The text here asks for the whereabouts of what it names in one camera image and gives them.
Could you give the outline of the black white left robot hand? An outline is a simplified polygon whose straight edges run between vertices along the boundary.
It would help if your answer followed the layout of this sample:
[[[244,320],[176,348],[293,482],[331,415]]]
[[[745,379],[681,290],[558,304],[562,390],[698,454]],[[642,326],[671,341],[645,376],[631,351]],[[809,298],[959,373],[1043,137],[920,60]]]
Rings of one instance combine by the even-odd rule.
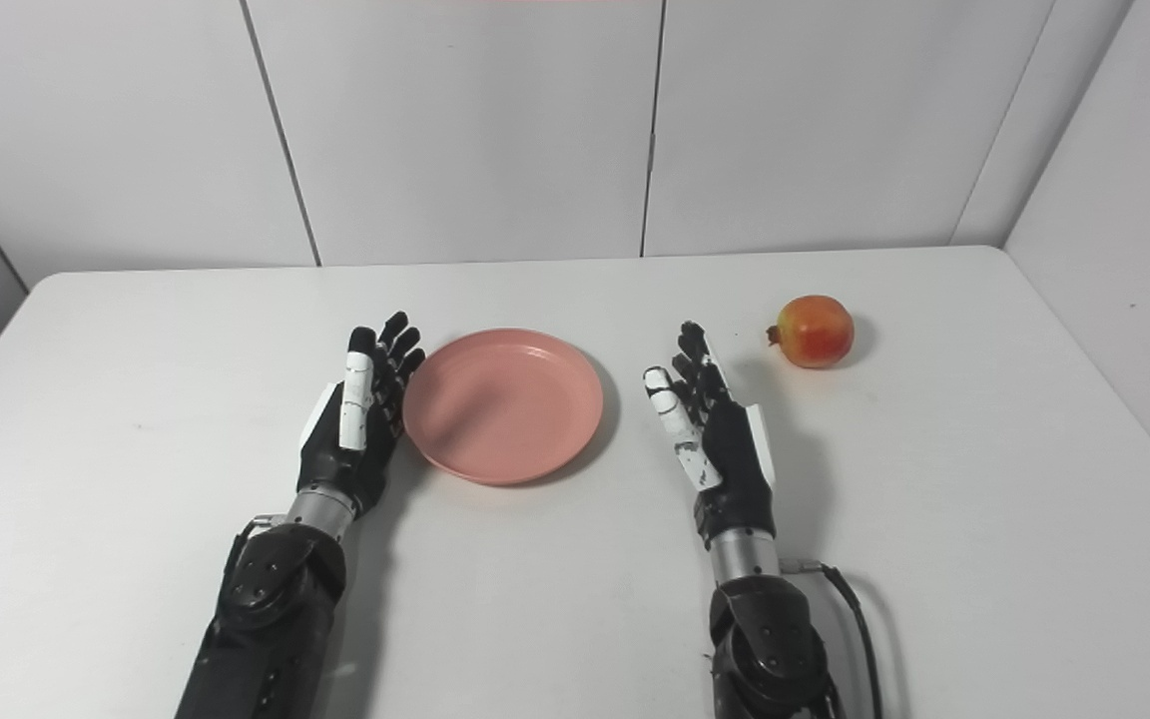
[[[302,435],[299,490],[332,488],[355,517],[378,505],[405,431],[407,387],[425,360],[420,338],[402,311],[379,331],[361,326],[350,334],[343,378],[325,388]]]

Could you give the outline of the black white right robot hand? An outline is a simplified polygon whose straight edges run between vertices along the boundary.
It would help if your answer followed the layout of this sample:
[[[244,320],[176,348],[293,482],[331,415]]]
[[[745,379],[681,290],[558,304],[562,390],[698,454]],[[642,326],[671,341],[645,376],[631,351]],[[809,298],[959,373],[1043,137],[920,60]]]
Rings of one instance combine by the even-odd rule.
[[[643,373],[647,400],[697,491],[693,519],[704,546],[726,531],[775,537],[773,462],[761,407],[739,403],[706,329],[683,322],[670,367]]]

